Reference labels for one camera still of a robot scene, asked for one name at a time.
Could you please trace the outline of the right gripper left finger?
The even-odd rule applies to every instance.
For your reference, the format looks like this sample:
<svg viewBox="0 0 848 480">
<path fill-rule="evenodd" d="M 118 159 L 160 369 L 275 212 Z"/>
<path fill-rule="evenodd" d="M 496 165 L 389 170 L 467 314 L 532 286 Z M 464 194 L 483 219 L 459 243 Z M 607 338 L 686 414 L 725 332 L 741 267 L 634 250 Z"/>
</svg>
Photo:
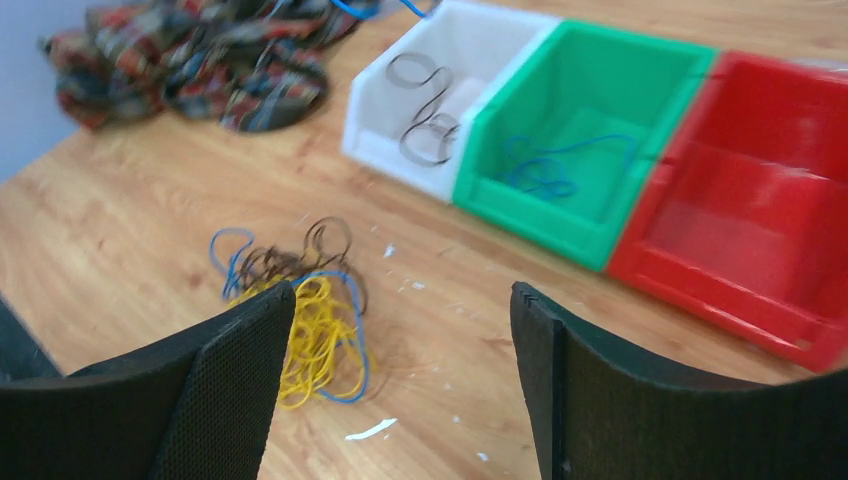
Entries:
<svg viewBox="0 0 848 480">
<path fill-rule="evenodd" d="M 254 479 L 295 307 L 280 282 L 213 318 L 62 375 L 1 310 L 5 479 Z"/>
</svg>

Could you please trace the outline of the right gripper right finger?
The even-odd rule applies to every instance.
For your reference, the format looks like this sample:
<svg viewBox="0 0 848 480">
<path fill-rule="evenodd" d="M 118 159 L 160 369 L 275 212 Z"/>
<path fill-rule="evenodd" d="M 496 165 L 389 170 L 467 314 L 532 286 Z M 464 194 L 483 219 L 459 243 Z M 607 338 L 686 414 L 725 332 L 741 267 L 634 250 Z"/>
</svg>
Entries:
<svg viewBox="0 0 848 480">
<path fill-rule="evenodd" d="M 510 323 L 545 479 L 843 479 L 847 374 L 780 385 L 657 355 L 525 282 Z"/>
</svg>

